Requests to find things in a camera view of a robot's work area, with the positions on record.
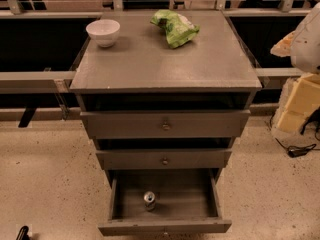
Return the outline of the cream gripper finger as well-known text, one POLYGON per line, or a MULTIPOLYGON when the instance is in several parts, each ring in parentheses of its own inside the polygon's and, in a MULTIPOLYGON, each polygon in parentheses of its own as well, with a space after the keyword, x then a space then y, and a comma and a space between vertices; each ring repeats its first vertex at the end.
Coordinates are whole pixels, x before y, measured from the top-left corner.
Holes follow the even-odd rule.
POLYGON ((292 31, 277 42, 270 50, 272 55, 277 57, 288 57, 290 55, 291 42, 295 32, 292 31))

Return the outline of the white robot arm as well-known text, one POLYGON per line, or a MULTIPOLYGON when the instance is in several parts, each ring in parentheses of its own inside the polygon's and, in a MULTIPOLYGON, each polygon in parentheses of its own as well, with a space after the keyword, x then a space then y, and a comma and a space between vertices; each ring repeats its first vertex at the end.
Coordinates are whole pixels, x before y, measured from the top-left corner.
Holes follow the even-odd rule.
POLYGON ((320 3, 317 3, 297 28, 270 50, 277 57, 289 57, 293 67, 303 72, 320 73, 320 3))

